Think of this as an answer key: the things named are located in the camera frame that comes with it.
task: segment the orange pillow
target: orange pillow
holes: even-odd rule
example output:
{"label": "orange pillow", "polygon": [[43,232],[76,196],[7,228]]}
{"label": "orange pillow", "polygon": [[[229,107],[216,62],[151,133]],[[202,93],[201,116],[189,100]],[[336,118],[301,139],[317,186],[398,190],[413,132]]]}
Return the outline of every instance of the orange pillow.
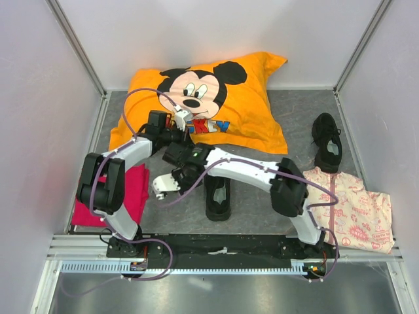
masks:
{"label": "orange pillow", "polygon": [[[268,52],[256,52],[186,69],[139,70],[130,91],[156,88],[188,108],[194,115],[187,125],[195,143],[233,144],[287,154],[287,143],[270,113],[266,94],[268,77],[286,61]],[[172,112],[173,106],[154,92],[134,93],[125,104],[127,119],[135,130],[147,122],[151,110]],[[131,136],[121,117],[111,131],[109,149],[121,146]]]}

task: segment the zipper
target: zipper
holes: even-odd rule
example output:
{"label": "zipper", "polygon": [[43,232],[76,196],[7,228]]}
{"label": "zipper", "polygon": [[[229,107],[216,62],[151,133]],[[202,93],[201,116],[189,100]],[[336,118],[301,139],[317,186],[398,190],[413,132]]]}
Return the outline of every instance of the zipper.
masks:
{"label": "zipper", "polygon": [[[335,194],[335,190],[336,190],[335,181],[336,181],[336,175],[335,174],[330,175],[330,192],[332,194]],[[335,206],[334,205],[330,206],[329,229],[335,232]],[[335,241],[333,240],[332,235],[329,234],[328,244],[333,244],[333,242]]]}

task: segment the pink printed pattern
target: pink printed pattern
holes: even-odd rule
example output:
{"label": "pink printed pattern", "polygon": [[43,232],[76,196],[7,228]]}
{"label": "pink printed pattern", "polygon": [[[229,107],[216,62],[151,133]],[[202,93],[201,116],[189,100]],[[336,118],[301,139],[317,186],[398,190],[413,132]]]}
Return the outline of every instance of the pink printed pattern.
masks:
{"label": "pink printed pattern", "polygon": [[[326,206],[317,207],[313,212],[319,225],[333,226],[341,245],[382,253],[391,252],[394,240],[392,206],[388,194],[366,191],[361,179],[347,173],[331,175],[316,167],[304,172],[304,176],[328,190],[335,190],[339,203],[335,205],[333,214],[331,215],[331,208]],[[330,197],[318,189],[312,186],[307,189],[310,203],[330,201]],[[327,233],[325,241],[330,243],[330,237]]]}

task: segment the red cloth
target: red cloth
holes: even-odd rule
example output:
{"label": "red cloth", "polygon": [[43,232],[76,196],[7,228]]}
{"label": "red cloth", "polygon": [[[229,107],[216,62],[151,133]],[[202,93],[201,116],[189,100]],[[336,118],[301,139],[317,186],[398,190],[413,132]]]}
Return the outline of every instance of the red cloth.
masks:
{"label": "red cloth", "polygon": [[[145,202],[149,198],[149,177],[150,171],[144,164],[132,167],[125,173],[125,199],[124,205],[131,218],[139,224]],[[73,219],[71,224],[86,227],[106,227],[99,217],[92,216],[87,206],[76,200]]]}

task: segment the mickey mouse ear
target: mickey mouse ear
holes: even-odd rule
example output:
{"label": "mickey mouse ear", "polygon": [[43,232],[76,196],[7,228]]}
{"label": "mickey mouse ear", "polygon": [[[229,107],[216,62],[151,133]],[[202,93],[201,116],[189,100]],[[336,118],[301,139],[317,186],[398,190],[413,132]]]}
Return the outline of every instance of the mickey mouse ear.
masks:
{"label": "mickey mouse ear", "polygon": [[178,77],[179,75],[182,75],[190,68],[191,67],[187,67],[184,69],[170,69],[170,70],[160,72],[160,75],[162,75],[163,77]]}
{"label": "mickey mouse ear", "polygon": [[247,73],[237,62],[227,61],[214,67],[214,75],[224,84],[238,85],[247,79]]}

